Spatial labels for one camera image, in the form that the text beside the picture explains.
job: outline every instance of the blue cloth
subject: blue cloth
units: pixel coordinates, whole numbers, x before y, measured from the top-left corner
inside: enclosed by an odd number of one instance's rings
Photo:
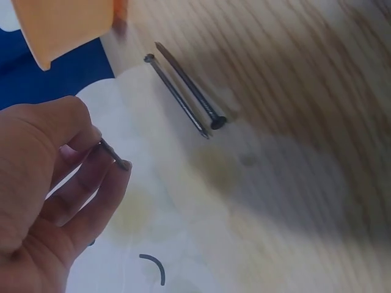
[[[42,71],[21,31],[0,30],[0,109],[76,95],[95,81],[113,77],[100,39],[61,56],[49,71]]]

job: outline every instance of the orange object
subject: orange object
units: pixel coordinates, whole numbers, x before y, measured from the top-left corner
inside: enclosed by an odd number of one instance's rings
[[[42,70],[107,32],[113,0],[12,0],[24,38]]]

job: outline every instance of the hand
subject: hand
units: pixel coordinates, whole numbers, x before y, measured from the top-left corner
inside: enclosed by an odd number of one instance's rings
[[[0,111],[0,292],[65,292],[73,261],[103,231],[130,178],[100,139],[76,97]]]

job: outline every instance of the table surface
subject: table surface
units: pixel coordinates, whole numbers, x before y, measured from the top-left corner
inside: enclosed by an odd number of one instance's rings
[[[115,10],[102,42],[123,100],[222,292],[391,292],[391,4]],[[208,127],[155,41],[229,119],[210,140],[143,63],[154,53]],[[129,209],[141,225],[141,206]]]

